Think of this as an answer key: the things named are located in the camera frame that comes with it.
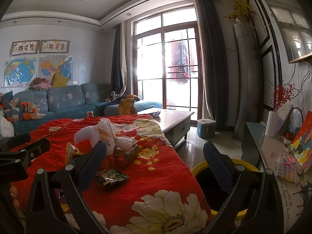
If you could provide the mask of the green snack wrapper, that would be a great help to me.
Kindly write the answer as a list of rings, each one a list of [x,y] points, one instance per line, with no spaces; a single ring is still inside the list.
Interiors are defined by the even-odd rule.
[[[104,170],[95,176],[97,184],[104,189],[110,190],[129,179],[129,176],[118,170]]]

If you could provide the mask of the yellow rimmed black trash bin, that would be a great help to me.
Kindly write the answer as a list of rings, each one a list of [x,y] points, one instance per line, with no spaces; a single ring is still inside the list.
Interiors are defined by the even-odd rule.
[[[231,160],[234,162],[234,164],[242,164],[248,171],[259,172],[259,170],[255,166],[251,165],[248,162],[238,159]],[[227,199],[228,194],[221,189],[218,181],[216,180],[214,174],[212,173],[212,170],[210,169],[206,161],[203,161],[196,165],[191,172],[205,195],[206,201],[211,210],[212,219],[214,219],[218,211],[222,207],[223,203]],[[235,218],[236,221],[242,220],[245,217],[245,214],[247,213],[247,205],[248,202],[243,203],[240,211]]]

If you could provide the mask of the patchwork blanket on sofa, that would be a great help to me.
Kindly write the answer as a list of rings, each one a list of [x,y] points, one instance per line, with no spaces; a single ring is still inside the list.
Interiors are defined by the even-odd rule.
[[[38,120],[45,116],[40,112],[40,105],[33,102],[22,102],[18,98],[1,101],[1,116],[11,123],[18,121]]]

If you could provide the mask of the clear bead organiser box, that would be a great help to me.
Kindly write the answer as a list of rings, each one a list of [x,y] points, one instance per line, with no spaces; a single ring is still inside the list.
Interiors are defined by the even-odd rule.
[[[277,179],[296,183],[297,172],[294,163],[291,163],[284,155],[280,154],[276,161],[276,172],[275,176]]]

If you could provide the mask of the tv console cabinet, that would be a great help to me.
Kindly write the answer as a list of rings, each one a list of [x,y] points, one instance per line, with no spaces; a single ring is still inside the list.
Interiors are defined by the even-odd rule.
[[[241,147],[243,161],[260,171],[273,171],[283,206],[284,233],[311,233],[311,168],[303,171],[297,160],[290,167],[290,154],[280,137],[267,137],[262,123],[246,123]]]

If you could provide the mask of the red drink can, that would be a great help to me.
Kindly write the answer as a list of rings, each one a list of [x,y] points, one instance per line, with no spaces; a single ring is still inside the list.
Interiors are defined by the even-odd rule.
[[[87,117],[88,118],[94,117],[94,112],[93,111],[88,111],[87,112]]]

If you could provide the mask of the pink clothes pile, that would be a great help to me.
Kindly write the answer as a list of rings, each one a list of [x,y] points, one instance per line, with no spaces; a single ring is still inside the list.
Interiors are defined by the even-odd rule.
[[[45,78],[35,78],[29,85],[29,90],[44,90],[47,91],[52,88],[50,80]]]

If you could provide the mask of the colourful portrait painting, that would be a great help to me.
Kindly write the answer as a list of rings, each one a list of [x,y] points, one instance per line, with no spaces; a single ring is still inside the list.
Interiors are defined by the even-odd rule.
[[[302,126],[291,143],[291,152],[306,173],[312,163],[312,112],[308,111]]]

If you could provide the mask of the world map poster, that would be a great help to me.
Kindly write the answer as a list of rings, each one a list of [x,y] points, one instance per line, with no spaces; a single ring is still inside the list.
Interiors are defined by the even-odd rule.
[[[23,87],[28,85],[36,71],[35,57],[21,57],[8,60],[4,65],[3,87]]]

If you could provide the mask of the blue sectional sofa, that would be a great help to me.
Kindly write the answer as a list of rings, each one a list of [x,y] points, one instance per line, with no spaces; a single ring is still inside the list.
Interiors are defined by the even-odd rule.
[[[117,116],[120,100],[108,101],[110,85],[107,83],[84,83],[45,90],[25,90],[3,95],[2,103],[11,100],[30,101],[39,104],[40,113],[44,116],[35,121],[17,121],[13,127],[16,134],[29,133],[40,125],[56,119],[78,119],[87,116],[92,111],[94,116]]]

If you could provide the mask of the yellow cushion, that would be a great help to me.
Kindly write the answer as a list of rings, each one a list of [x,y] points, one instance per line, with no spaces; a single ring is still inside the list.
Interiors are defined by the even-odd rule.
[[[61,88],[65,87],[68,82],[68,78],[59,74],[54,74],[52,79],[52,88]]]

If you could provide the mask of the white paper towel roll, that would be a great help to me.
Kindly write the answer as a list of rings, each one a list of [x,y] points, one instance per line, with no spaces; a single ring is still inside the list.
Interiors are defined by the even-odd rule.
[[[274,137],[277,131],[279,114],[274,111],[269,111],[268,120],[265,129],[265,136]]]

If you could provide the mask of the red floral blanket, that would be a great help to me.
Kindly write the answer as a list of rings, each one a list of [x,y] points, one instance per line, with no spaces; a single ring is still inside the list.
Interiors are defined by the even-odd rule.
[[[89,153],[88,133],[93,128],[102,132],[105,122],[115,139],[103,138],[107,156],[82,194],[101,225],[109,233],[202,233],[212,219],[205,195],[149,115],[63,118],[32,131],[31,140],[46,138],[50,149],[33,160],[26,180],[14,182],[20,208],[27,208],[36,171],[64,168],[66,150],[76,158]],[[132,148],[125,153],[118,139],[131,141]]]

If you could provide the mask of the blue storage stool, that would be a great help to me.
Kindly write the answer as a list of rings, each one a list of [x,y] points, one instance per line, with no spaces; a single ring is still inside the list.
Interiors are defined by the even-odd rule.
[[[197,121],[197,135],[202,139],[215,137],[217,123],[212,119],[199,119]]]

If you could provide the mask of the china map poster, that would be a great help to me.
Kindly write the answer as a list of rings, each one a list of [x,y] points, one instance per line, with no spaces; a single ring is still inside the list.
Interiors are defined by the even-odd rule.
[[[38,77],[52,80],[55,74],[73,80],[72,56],[46,56],[39,57]]]

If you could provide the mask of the grey standing air conditioner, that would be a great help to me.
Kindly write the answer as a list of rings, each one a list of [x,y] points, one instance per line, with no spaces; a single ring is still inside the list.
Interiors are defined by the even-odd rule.
[[[243,23],[236,23],[233,33],[238,58],[238,109],[233,137],[242,141],[245,124],[258,122],[261,118],[262,66],[253,28]]]

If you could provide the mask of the folded paper on table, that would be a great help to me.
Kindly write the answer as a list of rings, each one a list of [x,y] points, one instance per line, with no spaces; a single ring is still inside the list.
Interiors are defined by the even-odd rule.
[[[156,112],[149,113],[149,115],[150,115],[152,118],[157,118],[157,117],[159,117],[159,115],[160,115],[160,111],[156,111]]]

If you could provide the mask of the blue left curtain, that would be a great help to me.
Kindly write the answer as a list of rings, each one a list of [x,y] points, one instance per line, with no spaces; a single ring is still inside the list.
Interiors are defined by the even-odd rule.
[[[125,22],[116,27],[112,71],[111,71],[111,97],[113,100],[122,97],[126,91],[128,71],[126,65],[126,25]]]

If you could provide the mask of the dark wooden coffee table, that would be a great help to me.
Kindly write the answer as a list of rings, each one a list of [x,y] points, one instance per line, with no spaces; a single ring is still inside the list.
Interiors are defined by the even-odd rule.
[[[178,151],[179,148],[187,141],[187,134],[190,130],[190,117],[194,112],[185,112],[180,110],[150,108],[138,112],[138,114],[152,114],[159,112],[159,116],[153,118],[159,124],[162,132],[172,145]]]

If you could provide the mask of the red berry branches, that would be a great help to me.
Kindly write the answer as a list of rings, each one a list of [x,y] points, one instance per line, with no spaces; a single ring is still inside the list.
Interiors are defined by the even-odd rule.
[[[278,85],[274,87],[271,99],[274,112],[277,112],[280,107],[291,100],[291,98],[294,96],[294,90],[295,85],[292,83],[287,83],[284,86]]]

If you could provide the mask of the dark grey right curtain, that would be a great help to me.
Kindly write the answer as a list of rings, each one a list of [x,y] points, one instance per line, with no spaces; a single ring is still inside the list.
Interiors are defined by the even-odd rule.
[[[226,128],[229,76],[222,27],[213,0],[195,0],[205,103],[218,129]]]

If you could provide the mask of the left embroidery wall picture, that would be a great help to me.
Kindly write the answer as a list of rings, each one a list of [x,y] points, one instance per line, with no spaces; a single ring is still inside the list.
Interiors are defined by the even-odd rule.
[[[40,41],[39,40],[26,40],[12,42],[9,56],[21,56],[28,54],[38,53]]]

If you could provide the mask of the embroidery wall picture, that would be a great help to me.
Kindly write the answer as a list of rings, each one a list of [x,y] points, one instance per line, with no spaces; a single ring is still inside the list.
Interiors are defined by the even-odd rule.
[[[21,56],[28,54],[38,53],[40,41],[39,40],[26,40],[12,42],[9,56]]]
[[[70,41],[67,40],[42,40],[40,53],[69,53]]]

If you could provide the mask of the right embroidery wall picture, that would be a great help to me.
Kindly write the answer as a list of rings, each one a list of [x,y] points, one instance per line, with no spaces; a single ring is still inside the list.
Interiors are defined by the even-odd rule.
[[[42,40],[40,53],[69,53],[70,41],[67,40]]]

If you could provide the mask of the wall mounted television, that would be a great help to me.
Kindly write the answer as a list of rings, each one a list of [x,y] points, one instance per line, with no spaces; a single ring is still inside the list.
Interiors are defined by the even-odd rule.
[[[290,63],[311,58],[311,21],[302,0],[265,0],[275,18]]]

